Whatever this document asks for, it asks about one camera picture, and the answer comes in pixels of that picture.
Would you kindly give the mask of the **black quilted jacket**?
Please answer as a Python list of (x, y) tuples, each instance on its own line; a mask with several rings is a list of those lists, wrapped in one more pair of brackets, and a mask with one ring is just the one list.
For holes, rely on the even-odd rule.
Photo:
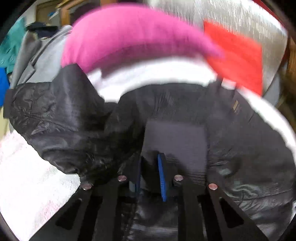
[(78, 65), (6, 93), (4, 117), (39, 156), (81, 184), (141, 157), (118, 240), (179, 240), (175, 198), (163, 202), (157, 155), (207, 160), (219, 188), (267, 240), (294, 240), (295, 160), (282, 135), (220, 81), (150, 84), (106, 102)]

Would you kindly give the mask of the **red pillow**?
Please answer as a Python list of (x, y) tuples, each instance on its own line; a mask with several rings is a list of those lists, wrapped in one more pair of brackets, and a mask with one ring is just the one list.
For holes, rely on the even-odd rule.
[(262, 95), (262, 46), (220, 24), (204, 21), (204, 32), (223, 50), (223, 57), (207, 57), (208, 64), (222, 78)]

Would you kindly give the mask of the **blue garment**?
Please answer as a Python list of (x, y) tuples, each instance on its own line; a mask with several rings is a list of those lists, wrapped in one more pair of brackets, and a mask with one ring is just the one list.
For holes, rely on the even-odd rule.
[(0, 107), (4, 104), (6, 91), (9, 89), (10, 83), (5, 68), (0, 68)]

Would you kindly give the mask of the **grey coat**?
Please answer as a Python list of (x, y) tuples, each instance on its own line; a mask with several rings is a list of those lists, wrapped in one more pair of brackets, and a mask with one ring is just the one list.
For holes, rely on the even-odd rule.
[(61, 69), (61, 58), (70, 25), (52, 37), (38, 39), (27, 31), (23, 37), (12, 73), (10, 88), (23, 83), (51, 82)]

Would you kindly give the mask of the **magenta pillow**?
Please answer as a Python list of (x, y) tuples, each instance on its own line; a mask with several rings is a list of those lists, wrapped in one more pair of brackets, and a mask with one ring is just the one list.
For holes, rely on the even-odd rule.
[(111, 4), (77, 20), (66, 38), (61, 65), (85, 72), (137, 59), (222, 56), (202, 30), (141, 4)]

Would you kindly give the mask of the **teal shirt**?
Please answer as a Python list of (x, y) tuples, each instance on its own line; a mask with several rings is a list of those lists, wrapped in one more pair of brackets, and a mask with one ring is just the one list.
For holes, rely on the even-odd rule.
[(25, 18), (19, 18), (1, 43), (1, 68), (4, 68), (7, 74), (13, 72), (16, 58), (26, 33), (25, 23)]

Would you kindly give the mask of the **silver foil insulation sheet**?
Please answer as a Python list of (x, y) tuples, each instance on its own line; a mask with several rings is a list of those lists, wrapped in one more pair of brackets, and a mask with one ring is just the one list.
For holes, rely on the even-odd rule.
[(171, 0), (145, 3), (199, 27), (202, 27), (204, 20), (212, 21), (256, 40), (262, 45), (263, 93), (280, 93), (280, 76), (277, 71), (287, 47), (288, 31), (254, 1)]

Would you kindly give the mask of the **wooden cabinet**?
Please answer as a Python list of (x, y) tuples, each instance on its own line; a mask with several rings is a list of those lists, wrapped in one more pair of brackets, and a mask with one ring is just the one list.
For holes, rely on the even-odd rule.
[(72, 25), (86, 12), (115, 3), (118, 1), (36, 1), (34, 22), (57, 26)]

